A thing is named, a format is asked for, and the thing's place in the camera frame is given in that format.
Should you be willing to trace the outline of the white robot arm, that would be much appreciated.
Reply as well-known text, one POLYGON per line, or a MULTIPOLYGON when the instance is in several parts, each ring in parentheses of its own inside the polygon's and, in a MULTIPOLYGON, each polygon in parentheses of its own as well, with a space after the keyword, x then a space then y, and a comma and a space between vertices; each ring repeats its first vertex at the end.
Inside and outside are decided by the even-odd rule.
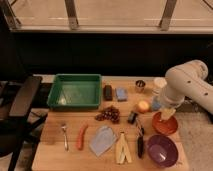
POLYGON ((208 67, 201 60, 192 60, 167 70, 167 84, 159 93, 159 102, 166 108, 178 108, 186 97, 213 116, 213 85, 207 83, 208 67))

